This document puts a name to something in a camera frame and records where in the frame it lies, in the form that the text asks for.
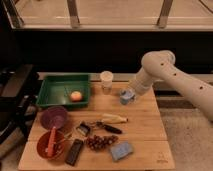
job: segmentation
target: grapes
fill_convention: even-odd
[[[85,140],[85,144],[91,150],[99,151],[99,150],[107,148],[108,146],[116,142],[117,140],[118,140],[118,137],[115,135],[103,136],[103,137],[94,135],[93,138],[88,137]]]

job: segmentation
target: metal bar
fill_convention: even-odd
[[[158,19],[158,27],[159,28],[165,28],[167,25],[167,21],[168,21],[168,16],[169,16],[169,12],[172,6],[172,2],[173,0],[164,0],[163,1],[163,6],[161,9],[161,13]]]
[[[202,0],[198,0],[210,13],[213,14],[213,10],[208,6],[208,4],[206,4],[205,2],[203,2]]]
[[[10,16],[13,26],[15,28],[21,28],[24,25],[24,21],[19,16],[13,0],[3,0],[3,2]]]
[[[67,0],[67,5],[70,14],[70,23],[72,28],[78,28],[80,25],[80,21],[78,18],[78,10],[76,5],[76,0]]]

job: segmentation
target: black chair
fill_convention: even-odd
[[[0,74],[0,144],[17,128],[28,137],[26,122],[35,118],[36,112],[25,115],[30,104],[35,102],[38,75],[32,65],[21,65],[14,73]]]

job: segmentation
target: green tray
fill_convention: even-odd
[[[83,100],[72,102],[69,99],[69,94],[73,91],[80,91],[83,95]],[[89,98],[89,74],[46,76],[42,82],[36,104],[42,108],[61,105],[71,109],[86,107],[89,103]]]

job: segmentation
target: dark background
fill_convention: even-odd
[[[69,32],[11,30],[0,8],[1,66],[32,63],[37,71],[137,72],[144,53],[172,50],[188,73],[213,69],[213,32]]]

